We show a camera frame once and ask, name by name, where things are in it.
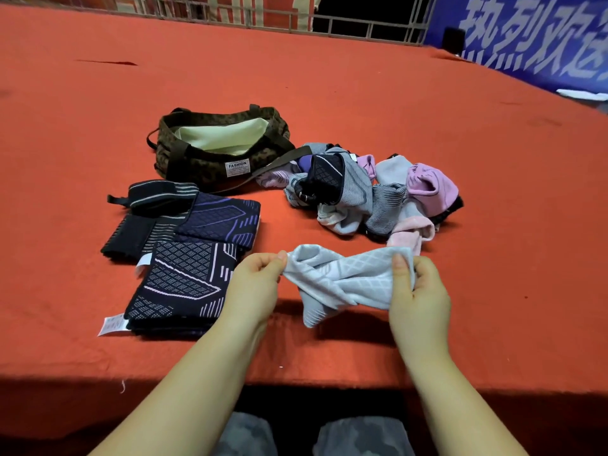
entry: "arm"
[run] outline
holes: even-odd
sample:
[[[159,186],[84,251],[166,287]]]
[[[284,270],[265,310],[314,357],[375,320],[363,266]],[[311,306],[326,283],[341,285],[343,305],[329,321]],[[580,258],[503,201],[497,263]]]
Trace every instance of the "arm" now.
[[[447,349],[450,298],[433,262],[414,259],[418,277],[414,291],[405,260],[393,259],[389,320],[439,454],[527,455],[452,362]]]
[[[92,456],[207,455],[243,388],[277,302],[287,254],[253,254],[237,266],[217,322]]]

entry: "camouflage pants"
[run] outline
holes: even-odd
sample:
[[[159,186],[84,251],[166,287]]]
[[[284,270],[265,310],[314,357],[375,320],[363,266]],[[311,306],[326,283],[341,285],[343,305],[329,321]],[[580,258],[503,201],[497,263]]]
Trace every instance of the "camouflage pants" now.
[[[277,456],[268,422],[232,413],[213,456]],[[314,456],[414,456],[403,424],[394,418],[359,416],[325,424]]]

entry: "forearm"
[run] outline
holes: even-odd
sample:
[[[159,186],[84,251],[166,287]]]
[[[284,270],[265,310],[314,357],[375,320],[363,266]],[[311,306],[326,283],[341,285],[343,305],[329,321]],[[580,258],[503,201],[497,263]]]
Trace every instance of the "forearm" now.
[[[92,454],[209,454],[262,335],[262,328],[220,317]]]
[[[449,357],[409,371],[441,456],[527,454]]]

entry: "red tablecloth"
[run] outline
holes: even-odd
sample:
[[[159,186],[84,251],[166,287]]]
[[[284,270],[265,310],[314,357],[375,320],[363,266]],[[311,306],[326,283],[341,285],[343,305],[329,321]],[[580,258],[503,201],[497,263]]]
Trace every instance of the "red tablecloth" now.
[[[605,115],[431,48],[6,5],[0,25],[0,434],[122,416],[190,346],[97,337],[138,285],[99,252],[123,214],[106,194],[157,177],[145,135],[178,106],[275,106],[296,145],[440,168],[466,206],[424,254],[452,295],[451,351],[471,383],[608,390]],[[377,247],[280,190],[245,197],[262,203],[257,251]],[[307,329],[283,282],[248,381],[409,387],[385,320],[355,311]]]

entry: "red carpet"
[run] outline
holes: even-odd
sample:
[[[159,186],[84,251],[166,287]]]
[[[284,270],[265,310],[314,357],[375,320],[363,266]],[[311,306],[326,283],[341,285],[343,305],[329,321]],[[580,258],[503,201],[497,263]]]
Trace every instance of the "red carpet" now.
[[[0,434],[122,416],[190,346],[96,337],[138,285],[99,253],[123,214],[106,194],[157,177],[145,135],[178,106],[275,106],[296,145],[440,168],[466,206],[423,254],[452,296],[451,351],[471,383],[608,391],[605,115],[431,48],[6,5],[0,24]],[[262,203],[257,251],[377,246],[338,238],[280,190],[245,197]],[[410,386],[385,313],[310,330],[297,289],[279,293],[250,383]]]

